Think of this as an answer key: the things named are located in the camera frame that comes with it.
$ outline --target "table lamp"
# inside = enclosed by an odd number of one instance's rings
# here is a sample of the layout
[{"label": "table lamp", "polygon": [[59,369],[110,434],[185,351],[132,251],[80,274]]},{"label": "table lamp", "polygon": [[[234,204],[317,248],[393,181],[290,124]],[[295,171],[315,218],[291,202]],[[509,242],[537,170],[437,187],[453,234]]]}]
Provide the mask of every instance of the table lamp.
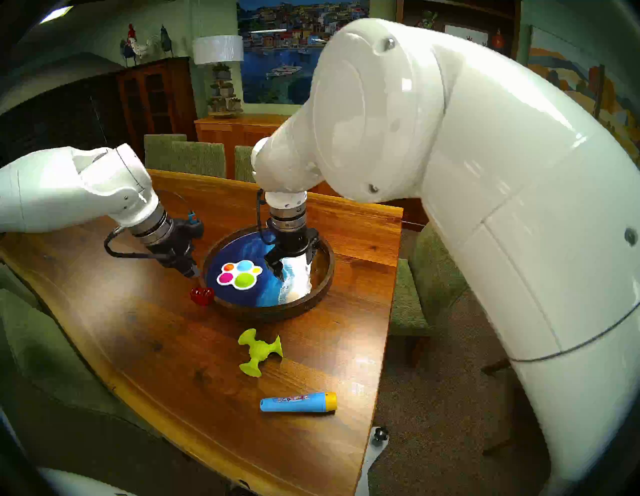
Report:
[{"label": "table lamp", "polygon": [[207,101],[209,115],[232,117],[242,112],[239,98],[231,83],[231,71],[224,62],[243,61],[243,41],[237,35],[203,36],[193,40],[193,61],[197,65],[212,64],[214,82]]}]

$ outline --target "wooden sideboard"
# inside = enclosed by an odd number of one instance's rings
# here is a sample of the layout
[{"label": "wooden sideboard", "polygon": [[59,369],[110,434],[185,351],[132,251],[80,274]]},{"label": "wooden sideboard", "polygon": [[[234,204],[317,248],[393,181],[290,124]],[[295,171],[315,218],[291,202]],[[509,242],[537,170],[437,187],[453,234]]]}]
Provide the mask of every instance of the wooden sideboard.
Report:
[{"label": "wooden sideboard", "polygon": [[288,115],[240,114],[239,117],[220,119],[205,117],[198,119],[196,132],[198,141],[222,143],[225,146],[227,179],[236,178],[236,146],[254,146],[262,138],[271,136]]},{"label": "wooden sideboard", "polygon": [[[262,138],[271,136],[287,119],[288,115],[275,114],[242,114],[240,117],[220,119],[205,117],[195,122],[198,141],[206,143],[222,143],[225,146],[227,161],[227,179],[236,178],[236,146],[254,146]],[[313,193],[340,196],[326,182],[311,189]],[[419,198],[404,198],[387,202],[404,209],[403,227],[422,230],[429,221]]]}]

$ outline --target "metal ring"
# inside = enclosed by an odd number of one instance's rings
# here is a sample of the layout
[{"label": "metal ring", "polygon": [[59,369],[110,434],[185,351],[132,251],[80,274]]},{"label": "metal ring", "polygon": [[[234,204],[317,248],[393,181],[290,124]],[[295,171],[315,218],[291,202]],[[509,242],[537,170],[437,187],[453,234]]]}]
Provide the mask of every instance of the metal ring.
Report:
[{"label": "metal ring", "polygon": [[271,214],[271,216],[280,219],[298,217],[300,214],[306,211],[307,207],[305,204],[296,205],[295,207],[291,207],[290,209],[275,209],[273,207],[269,207],[269,213]]},{"label": "metal ring", "polygon": [[150,232],[146,236],[140,236],[138,239],[145,246],[152,246],[154,244],[160,243],[164,238],[168,237],[173,231],[173,220],[171,216],[167,214],[160,226],[155,229],[153,232]]},{"label": "metal ring", "polygon": [[294,220],[278,220],[271,217],[273,226],[279,231],[295,231],[307,225],[307,214],[303,214]]},{"label": "metal ring", "polygon": [[154,227],[160,224],[164,216],[164,207],[158,202],[156,209],[152,212],[152,214],[144,219],[141,223],[136,224],[135,226],[129,227],[129,231],[134,236],[139,236],[140,234],[144,234],[147,231],[151,231]]}]

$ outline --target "blue tube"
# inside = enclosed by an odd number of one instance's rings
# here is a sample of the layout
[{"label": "blue tube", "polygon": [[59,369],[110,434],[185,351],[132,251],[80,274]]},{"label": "blue tube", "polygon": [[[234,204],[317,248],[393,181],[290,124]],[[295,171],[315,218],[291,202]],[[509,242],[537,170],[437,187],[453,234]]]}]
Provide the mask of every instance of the blue tube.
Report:
[{"label": "blue tube", "polygon": [[331,412],[338,407],[335,393],[312,393],[260,400],[263,412]]}]

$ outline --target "yellow cap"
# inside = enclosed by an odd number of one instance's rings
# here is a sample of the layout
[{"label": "yellow cap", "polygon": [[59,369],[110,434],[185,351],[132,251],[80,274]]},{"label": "yellow cap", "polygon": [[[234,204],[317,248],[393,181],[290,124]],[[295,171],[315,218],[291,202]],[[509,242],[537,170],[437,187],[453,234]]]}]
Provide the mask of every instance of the yellow cap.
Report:
[{"label": "yellow cap", "polygon": [[332,412],[338,408],[338,397],[335,393],[324,393],[324,409]]}]

